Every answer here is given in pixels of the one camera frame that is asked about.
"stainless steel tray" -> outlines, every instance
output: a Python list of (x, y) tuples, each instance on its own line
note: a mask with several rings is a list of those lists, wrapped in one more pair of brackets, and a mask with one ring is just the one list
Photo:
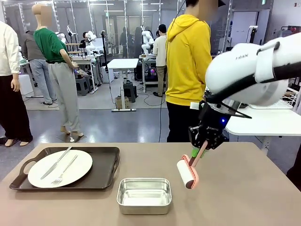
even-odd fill
[(122, 214), (167, 214), (171, 201), (170, 184), (164, 178), (125, 178), (117, 193)]

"brown tray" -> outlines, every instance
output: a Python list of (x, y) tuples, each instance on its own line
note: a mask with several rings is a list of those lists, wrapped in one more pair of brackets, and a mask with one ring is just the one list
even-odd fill
[(74, 150), (81, 150), (91, 155), (93, 164), (89, 172), (81, 179), (62, 187), (39, 188), (32, 186), (24, 173), (25, 167), (32, 161), (39, 161), (42, 158), (66, 150), (67, 147), (48, 147), (42, 150), (35, 158), (26, 161), (20, 169), (19, 176), (14, 179), (9, 188), (18, 191), (45, 192), (45, 191), (91, 191), (105, 190), (113, 181), (113, 176), (119, 165), (119, 148), (117, 147), (74, 147)]

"fork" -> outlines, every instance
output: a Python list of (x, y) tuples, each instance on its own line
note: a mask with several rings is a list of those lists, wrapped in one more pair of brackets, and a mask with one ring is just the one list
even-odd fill
[(71, 162), (68, 164), (68, 166), (64, 169), (64, 171), (62, 172), (62, 174), (57, 178), (55, 179), (52, 184), (54, 185), (58, 185), (59, 183), (61, 183), (63, 181), (63, 174), (64, 172), (72, 165), (72, 163), (75, 161), (75, 159), (77, 158), (78, 155), (75, 155), (73, 157), (73, 159), (71, 160)]

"knife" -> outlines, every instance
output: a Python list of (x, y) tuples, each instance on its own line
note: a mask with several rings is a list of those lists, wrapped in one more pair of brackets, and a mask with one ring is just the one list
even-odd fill
[(61, 155), (61, 157), (50, 167), (50, 169), (41, 177), (41, 180), (48, 176), (58, 165), (59, 161), (71, 150), (72, 147), (68, 147), (68, 149)]

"person in yellow hoodie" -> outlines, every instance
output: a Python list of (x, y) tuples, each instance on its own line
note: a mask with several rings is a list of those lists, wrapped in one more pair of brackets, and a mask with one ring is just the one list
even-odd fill
[(205, 73), (212, 61), (210, 28), (205, 20), (222, 5), (225, 4), (221, 0), (186, 0), (185, 14), (174, 19), (168, 28), (167, 142), (189, 142), (188, 127), (199, 123), (199, 111), (190, 109), (190, 103), (203, 99)]

